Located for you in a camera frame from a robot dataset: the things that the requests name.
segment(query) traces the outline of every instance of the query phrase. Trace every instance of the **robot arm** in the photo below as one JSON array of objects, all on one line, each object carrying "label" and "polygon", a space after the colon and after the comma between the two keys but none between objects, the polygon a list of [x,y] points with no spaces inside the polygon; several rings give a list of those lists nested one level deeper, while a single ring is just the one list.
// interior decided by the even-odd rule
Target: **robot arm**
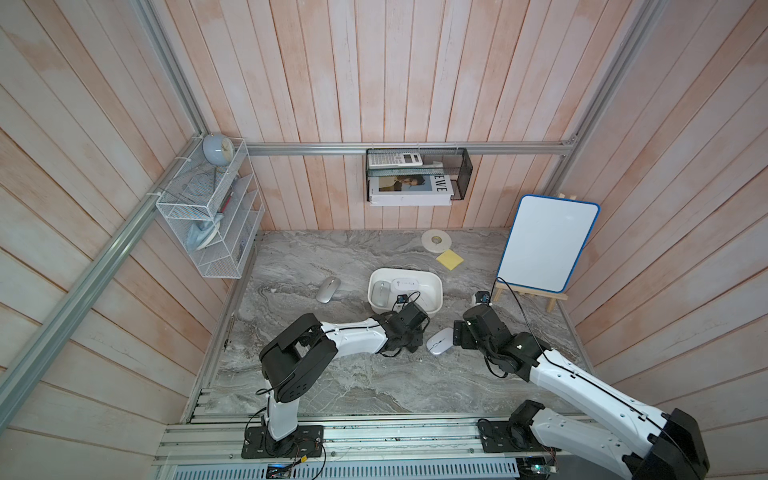
[{"label": "robot arm", "polygon": [[531,400],[512,414],[507,433],[527,448],[531,437],[604,466],[623,478],[701,479],[709,470],[696,421],[671,415],[619,392],[573,365],[532,334],[512,335],[485,303],[454,325],[454,345],[478,349],[502,371],[514,373],[561,398],[606,429],[566,419]]},{"label": "robot arm", "polygon": [[421,325],[428,318],[419,305],[407,303],[399,313],[374,315],[362,322],[320,322],[313,313],[296,319],[259,354],[271,441],[279,442],[296,430],[299,398],[333,359],[402,348],[415,352],[423,343]]}]

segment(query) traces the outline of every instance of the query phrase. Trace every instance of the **pink wooden wall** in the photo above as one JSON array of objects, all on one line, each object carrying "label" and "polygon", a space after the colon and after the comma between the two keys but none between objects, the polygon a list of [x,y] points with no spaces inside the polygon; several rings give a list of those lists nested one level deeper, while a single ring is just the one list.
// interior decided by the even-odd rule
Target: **pink wooden wall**
[{"label": "pink wooden wall", "polygon": [[598,375],[694,415],[710,477],[768,473],[766,27],[672,1],[562,188],[602,206],[565,303]]},{"label": "pink wooden wall", "polygon": [[[130,2],[0,2],[0,372],[193,132]],[[144,478],[226,294],[151,225],[0,435],[0,477]]]},{"label": "pink wooden wall", "polygon": [[[154,0],[212,131],[249,141],[569,138],[641,2]],[[503,227],[558,157],[473,157],[451,207],[371,207],[360,156],[261,157],[288,229]]]}]

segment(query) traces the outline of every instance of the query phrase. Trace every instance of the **book cover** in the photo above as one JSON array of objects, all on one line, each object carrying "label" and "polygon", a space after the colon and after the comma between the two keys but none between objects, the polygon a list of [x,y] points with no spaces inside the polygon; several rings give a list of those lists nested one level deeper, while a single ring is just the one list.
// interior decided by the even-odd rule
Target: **book cover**
[{"label": "book cover", "polygon": [[370,179],[372,205],[450,205],[453,186],[445,175],[398,175]]}]

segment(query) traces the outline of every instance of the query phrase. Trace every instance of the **sticky note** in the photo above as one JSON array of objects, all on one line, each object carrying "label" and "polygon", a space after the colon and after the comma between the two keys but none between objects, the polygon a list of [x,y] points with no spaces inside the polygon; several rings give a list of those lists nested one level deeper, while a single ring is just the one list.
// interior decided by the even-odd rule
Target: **sticky note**
[{"label": "sticky note", "polygon": [[445,265],[445,268],[448,270],[455,269],[461,262],[464,261],[463,258],[461,258],[456,252],[453,250],[446,250],[443,253],[440,253],[440,256],[437,257],[437,261]]}]

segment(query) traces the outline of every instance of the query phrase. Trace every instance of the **gray marble surface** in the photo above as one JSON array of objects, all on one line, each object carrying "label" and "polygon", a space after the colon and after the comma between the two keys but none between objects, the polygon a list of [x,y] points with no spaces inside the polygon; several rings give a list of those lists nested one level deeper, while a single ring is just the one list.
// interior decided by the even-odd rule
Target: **gray marble surface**
[{"label": "gray marble surface", "polygon": [[[270,232],[259,244],[247,291],[212,384],[206,413],[244,414],[264,405],[259,352],[304,313],[321,321],[355,322],[372,310],[366,299],[371,273],[381,267],[425,270],[443,282],[443,307],[427,328],[425,341],[470,307],[476,290],[488,290],[501,259],[508,230],[449,232],[452,249],[464,263],[449,271],[421,245],[422,231]],[[315,300],[328,276],[342,285],[333,299]],[[546,299],[520,296],[534,333],[584,367],[577,343],[559,309],[546,313]],[[515,333],[526,330],[517,303],[505,293],[494,305]],[[354,355],[335,360],[302,397],[301,415],[353,413],[475,413],[509,415],[525,399],[566,413],[576,409],[554,394],[516,376],[497,379],[477,351],[450,349],[433,356],[420,348],[396,358]]]}]

